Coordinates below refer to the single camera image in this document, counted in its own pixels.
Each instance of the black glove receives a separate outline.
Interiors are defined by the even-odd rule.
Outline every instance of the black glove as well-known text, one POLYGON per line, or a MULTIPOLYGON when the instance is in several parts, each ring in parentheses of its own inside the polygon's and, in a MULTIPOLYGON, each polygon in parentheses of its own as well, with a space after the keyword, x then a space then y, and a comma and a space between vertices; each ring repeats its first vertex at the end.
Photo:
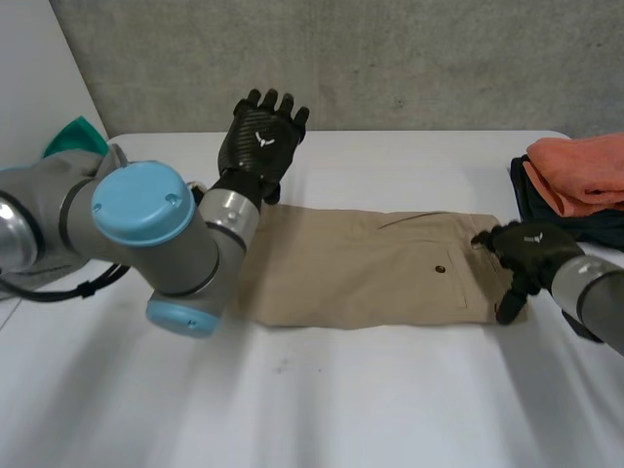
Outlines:
POLYGON ((472 240, 494 252, 500 264, 514 272, 511 289, 496 311, 496 321, 512 323, 529 294, 550 290, 557 271, 583 251, 560 227, 544 221, 511 222, 484 231, 472 240))
POLYGON ((244 171, 257 176, 265 203, 280 200, 280 180, 293 162, 296 147, 305 137, 310 111, 301 107, 291 118, 293 96, 285 94, 275 110, 277 91, 269 90, 262 104, 252 90, 234 108, 234 122, 218 152, 218 170, 244 171))

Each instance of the carbon fiber hand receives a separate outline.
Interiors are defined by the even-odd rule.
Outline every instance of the carbon fiber hand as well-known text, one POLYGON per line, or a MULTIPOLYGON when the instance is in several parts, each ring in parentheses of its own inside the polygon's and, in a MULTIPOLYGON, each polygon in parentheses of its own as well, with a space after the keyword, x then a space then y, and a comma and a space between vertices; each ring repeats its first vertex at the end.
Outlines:
POLYGON ((258 105, 260 92, 252 90, 234 109, 234 122, 218 152, 218 169, 244 171, 258 177, 265 203, 280 200, 280 180, 293 162, 296 147, 305 136, 310 111, 301 107, 291 118, 293 96, 285 94, 275 110, 278 93, 269 90, 258 105))

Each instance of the light blue cap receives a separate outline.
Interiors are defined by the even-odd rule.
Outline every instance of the light blue cap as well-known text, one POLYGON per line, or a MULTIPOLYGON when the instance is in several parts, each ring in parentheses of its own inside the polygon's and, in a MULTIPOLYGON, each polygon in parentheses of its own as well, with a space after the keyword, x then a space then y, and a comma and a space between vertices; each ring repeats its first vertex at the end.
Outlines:
POLYGON ((170 332, 194 338, 207 338, 215 331, 219 318, 203 310, 162 300, 147 302, 147 319, 170 332))
POLYGON ((152 247, 177 236, 188 225, 195 203, 184 180, 156 161, 118 169, 96 188, 91 200, 97 229, 131 247, 152 247))

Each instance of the beige trousers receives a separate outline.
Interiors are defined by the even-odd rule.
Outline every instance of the beige trousers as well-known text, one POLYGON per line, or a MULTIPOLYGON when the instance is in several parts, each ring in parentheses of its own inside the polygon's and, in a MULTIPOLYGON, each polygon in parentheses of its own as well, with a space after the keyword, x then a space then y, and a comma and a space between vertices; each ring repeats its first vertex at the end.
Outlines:
POLYGON ((238 314, 269 326, 493 323, 511 275, 470 240, 484 214, 262 207, 238 314))

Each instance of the orange towel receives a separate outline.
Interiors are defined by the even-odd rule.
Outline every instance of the orange towel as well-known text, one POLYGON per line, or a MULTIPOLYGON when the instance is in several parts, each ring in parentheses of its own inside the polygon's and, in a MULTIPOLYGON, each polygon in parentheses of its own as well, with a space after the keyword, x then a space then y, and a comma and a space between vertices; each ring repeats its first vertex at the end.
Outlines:
POLYGON ((559 216, 624 210, 624 134, 542 138, 526 154, 528 178, 559 216))

